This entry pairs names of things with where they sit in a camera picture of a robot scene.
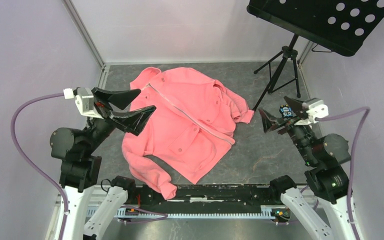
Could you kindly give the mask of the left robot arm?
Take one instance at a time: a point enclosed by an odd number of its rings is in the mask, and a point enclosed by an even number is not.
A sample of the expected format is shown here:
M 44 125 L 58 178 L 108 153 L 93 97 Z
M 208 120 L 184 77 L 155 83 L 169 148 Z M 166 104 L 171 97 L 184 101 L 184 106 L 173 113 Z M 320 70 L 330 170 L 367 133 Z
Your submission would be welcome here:
M 66 88 L 65 99 L 73 100 L 87 118 L 83 129 L 60 127 L 49 140 L 51 156 L 61 160 L 59 184 L 62 189 L 58 215 L 60 240 L 99 240 L 117 210 L 137 198 L 135 181 L 116 176 L 105 199 L 87 218 L 87 209 L 98 181 L 102 158 L 94 151 L 114 130 L 138 136 L 156 110 L 153 105 L 126 111 L 141 93 L 140 89 L 110 91 L 101 88 Z

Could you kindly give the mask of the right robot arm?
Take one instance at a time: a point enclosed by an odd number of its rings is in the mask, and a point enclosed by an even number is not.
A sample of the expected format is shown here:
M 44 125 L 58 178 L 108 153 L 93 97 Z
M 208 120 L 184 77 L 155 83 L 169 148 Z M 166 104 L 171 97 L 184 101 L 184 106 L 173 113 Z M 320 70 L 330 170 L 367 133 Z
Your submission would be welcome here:
M 363 234 L 357 222 L 353 196 L 353 180 L 357 141 L 370 112 L 368 106 L 329 116 L 322 99 L 301 101 L 285 97 L 285 105 L 275 117 L 259 109 L 265 133 L 287 134 L 300 153 L 305 165 L 307 186 L 327 216 L 323 220 L 316 207 L 309 205 L 291 177 L 284 175 L 269 184 L 269 199 L 284 204 L 302 224 L 313 240 L 361 240 Z M 316 137 L 312 126 L 362 114 L 352 142 L 336 133 Z

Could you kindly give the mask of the pink zip-up jacket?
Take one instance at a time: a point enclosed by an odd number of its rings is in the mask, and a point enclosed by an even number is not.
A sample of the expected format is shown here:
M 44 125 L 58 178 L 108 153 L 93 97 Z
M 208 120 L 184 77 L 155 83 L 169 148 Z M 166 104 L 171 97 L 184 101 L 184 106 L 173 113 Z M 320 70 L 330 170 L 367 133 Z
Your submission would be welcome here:
M 166 200 L 177 187 L 150 156 L 196 184 L 234 145 L 237 123 L 248 124 L 254 116 L 244 98 L 189 67 L 147 67 L 130 88 L 141 91 L 131 110 L 156 109 L 138 136 L 124 135 L 122 154 L 131 174 Z

